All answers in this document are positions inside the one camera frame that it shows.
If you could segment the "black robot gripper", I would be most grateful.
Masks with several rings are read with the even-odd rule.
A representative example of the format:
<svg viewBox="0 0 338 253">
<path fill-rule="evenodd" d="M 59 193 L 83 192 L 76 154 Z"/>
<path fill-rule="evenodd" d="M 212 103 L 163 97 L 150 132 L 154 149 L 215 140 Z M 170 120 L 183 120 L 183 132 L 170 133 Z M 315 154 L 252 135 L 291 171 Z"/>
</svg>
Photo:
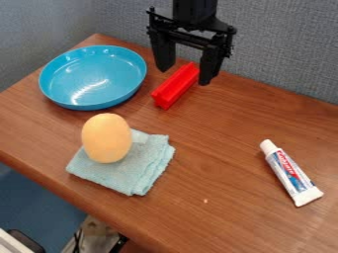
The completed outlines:
<svg viewBox="0 0 338 253">
<path fill-rule="evenodd" d="M 216 18 L 218 0 L 172 0 L 171 9 L 151 6 L 148 35 L 156 67 L 166 72 L 175 64 L 175 45 L 203 50 L 199 84 L 218 75 L 223 58 L 231 55 L 236 29 Z"/>
</svg>

